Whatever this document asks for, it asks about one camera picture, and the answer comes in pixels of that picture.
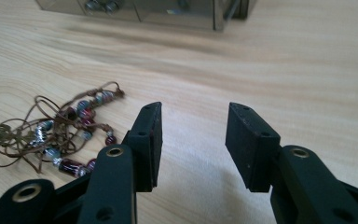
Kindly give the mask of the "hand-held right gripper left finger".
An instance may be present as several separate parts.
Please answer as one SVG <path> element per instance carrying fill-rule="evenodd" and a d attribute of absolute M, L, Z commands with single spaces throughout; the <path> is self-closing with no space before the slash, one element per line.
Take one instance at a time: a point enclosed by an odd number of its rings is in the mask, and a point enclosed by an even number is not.
<path fill-rule="evenodd" d="M 122 143 L 103 148 L 91 173 L 77 224 L 136 224 L 138 192 L 158 184 L 162 103 L 142 107 Z"/>

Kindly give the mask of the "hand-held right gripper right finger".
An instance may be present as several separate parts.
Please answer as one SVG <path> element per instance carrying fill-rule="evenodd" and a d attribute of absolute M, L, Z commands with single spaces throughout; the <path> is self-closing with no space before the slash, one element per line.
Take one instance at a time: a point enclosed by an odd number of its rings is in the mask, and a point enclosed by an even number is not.
<path fill-rule="evenodd" d="M 252 108 L 228 106 L 227 150 L 245 187 L 270 194 L 278 224 L 358 224 L 358 188 L 335 178 L 313 151 L 280 141 Z"/>

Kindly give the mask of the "grey metal box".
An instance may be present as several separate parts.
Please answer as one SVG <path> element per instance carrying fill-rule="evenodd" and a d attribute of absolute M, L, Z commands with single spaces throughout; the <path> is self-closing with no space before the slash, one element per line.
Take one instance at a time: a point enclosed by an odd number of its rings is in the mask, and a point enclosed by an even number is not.
<path fill-rule="evenodd" d="M 246 20 L 257 0 L 35 0 L 46 11 L 223 31 Z"/>

